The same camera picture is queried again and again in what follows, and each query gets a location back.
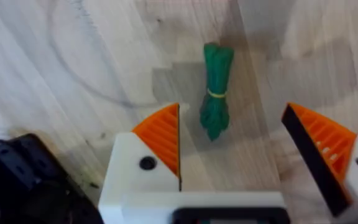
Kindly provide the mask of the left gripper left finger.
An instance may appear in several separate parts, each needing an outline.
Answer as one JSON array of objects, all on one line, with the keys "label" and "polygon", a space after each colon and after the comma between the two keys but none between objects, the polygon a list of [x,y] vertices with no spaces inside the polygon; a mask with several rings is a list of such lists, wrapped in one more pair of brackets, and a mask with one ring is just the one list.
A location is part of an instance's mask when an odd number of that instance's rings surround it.
[{"label": "left gripper left finger", "polygon": [[98,207],[119,206],[134,192],[178,192],[179,133],[179,104],[174,103],[117,134]]}]

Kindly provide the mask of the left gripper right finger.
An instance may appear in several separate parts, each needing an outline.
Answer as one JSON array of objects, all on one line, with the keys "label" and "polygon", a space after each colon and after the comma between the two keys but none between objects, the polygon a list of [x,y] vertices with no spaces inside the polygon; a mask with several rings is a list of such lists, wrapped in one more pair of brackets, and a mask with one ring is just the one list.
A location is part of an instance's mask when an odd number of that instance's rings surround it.
[{"label": "left gripper right finger", "polygon": [[334,223],[358,223],[358,134],[296,103],[282,123],[293,139]]}]

